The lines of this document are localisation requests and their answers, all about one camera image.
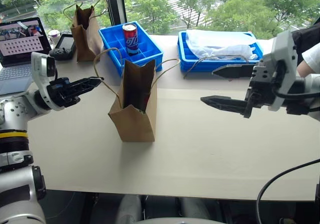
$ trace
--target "paper bag handle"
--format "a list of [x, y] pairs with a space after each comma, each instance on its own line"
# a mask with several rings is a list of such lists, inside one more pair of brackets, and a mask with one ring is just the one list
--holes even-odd
[[70, 18], [68, 15], [66, 15], [65, 11], [68, 9], [68, 8], [71, 8], [72, 6], [74, 6], [75, 4], [77, 3], [80, 3], [79, 7], [81, 7], [81, 5], [83, 5], [83, 2], [75, 2], [73, 4], [71, 4], [70, 6], [64, 8], [64, 10], [62, 11], [62, 13], [65, 15], [65, 17], [67, 17], [68, 19], [70, 19], [70, 21], [72, 21], [72, 18]]
[[122, 56], [121, 56], [120, 50], [117, 49], [117, 48], [108, 48], [108, 49], [102, 51], [100, 54], [98, 54], [98, 55], [94, 58], [94, 60], [93, 60], [93, 63], [94, 63], [94, 64], [93, 64], [93, 68], [94, 68], [94, 70], [95, 70], [95, 74], [97, 75], [97, 77], [99, 77], [99, 78], [101, 79], [101, 82], [102, 82], [112, 93], [114, 93], [114, 94], [116, 95], [116, 98], [118, 99], [120, 108], [122, 108], [122, 105], [121, 105], [121, 102], [120, 102], [120, 97], [119, 97], [119, 95], [117, 94], [117, 92], [115, 92], [106, 82], [104, 82], [103, 78], [99, 76], [98, 71], [97, 71], [97, 64], [96, 64], [96, 63], [97, 63], [97, 61], [99, 60], [100, 56], [103, 55], [104, 53], [107, 53], [107, 52], [111, 51], [111, 50], [117, 50], [117, 51], [119, 52], [120, 63], [122, 63]]
[[165, 71], [163, 71], [162, 74], [160, 74], [160, 75], [155, 79], [155, 81], [154, 81], [154, 82], [152, 83], [152, 85], [151, 85], [150, 92], [151, 92], [151, 90], [152, 90], [152, 87], [153, 87], [153, 86], [156, 84], [156, 82], [158, 81], [158, 79], [159, 79], [162, 75], [164, 75], [166, 72], [168, 72], [170, 69], [178, 66], [181, 61], [180, 61], [180, 59], [178, 59], [178, 58], [172, 58], [172, 59], [168, 59], [168, 60], [166, 60], [166, 61], [163, 61], [163, 62], [161, 62], [160, 64], [158, 64], [156, 67], [154, 67], [154, 70], [156, 70], [156, 69], [157, 69], [160, 65], [162, 65], [163, 63], [166, 63], [166, 62], [169, 62], [169, 61], [173, 61], [173, 60], [176, 60], [177, 63], [176, 63], [174, 66], [172, 66], [172, 67], [166, 69]]
[[[101, 1], [101, 0], [98, 0], [98, 1], [93, 5], [93, 7], [95, 7], [96, 4], [99, 3], [100, 1]], [[107, 9], [108, 9], [108, 3], [106, 2], [107, 0], [104, 0], [104, 1], [105, 1], [105, 9], [103, 10], [103, 12], [102, 12], [101, 14], [98, 14], [98, 15], [95, 15], [95, 16], [90, 17], [89, 20], [92, 19], [92, 18], [95, 18], [95, 17], [99, 17], [99, 16], [103, 15], [103, 14], [107, 11]]]

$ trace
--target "laptop keyboard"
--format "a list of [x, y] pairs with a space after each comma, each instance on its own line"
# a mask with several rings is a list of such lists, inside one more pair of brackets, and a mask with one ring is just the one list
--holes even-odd
[[31, 66], [17, 68], [4, 68], [0, 73], [0, 81], [13, 78], [22, 78], [31, 76]]

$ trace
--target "brown paper bag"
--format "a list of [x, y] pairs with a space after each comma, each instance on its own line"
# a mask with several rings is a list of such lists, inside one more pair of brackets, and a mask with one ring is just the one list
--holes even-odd
[[[101, 51], [102, 39], [98, 33], [99, 25], [96, 17], [102, 15], [105, 11], [96, 15], [95, 5], [81, 9], [81, 5], [76, 4], [73, 19], [66, 15], [72, 21], [71, 32], [77, 48], [77, 61], [93, 61]], [[74, 4], [65, 8], [63, 13], [72, 6]]]
[[142, 67], [125, 61], [123, 79], [109, 116], [124, 142], [153, 142], [156, 134], [155, 60]]

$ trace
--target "laptop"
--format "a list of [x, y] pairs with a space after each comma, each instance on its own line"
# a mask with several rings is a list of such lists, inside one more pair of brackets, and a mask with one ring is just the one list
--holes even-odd
[[0, 23], [0, 95], [26, 91], [32, 83], [31, 53], [50, 50], [38, 17]]

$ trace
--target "white sleeve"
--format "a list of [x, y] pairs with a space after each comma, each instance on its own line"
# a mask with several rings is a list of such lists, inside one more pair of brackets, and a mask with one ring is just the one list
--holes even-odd
[[320, 73], [320, 43], [303, 52], [302, 57], [315, 73]]

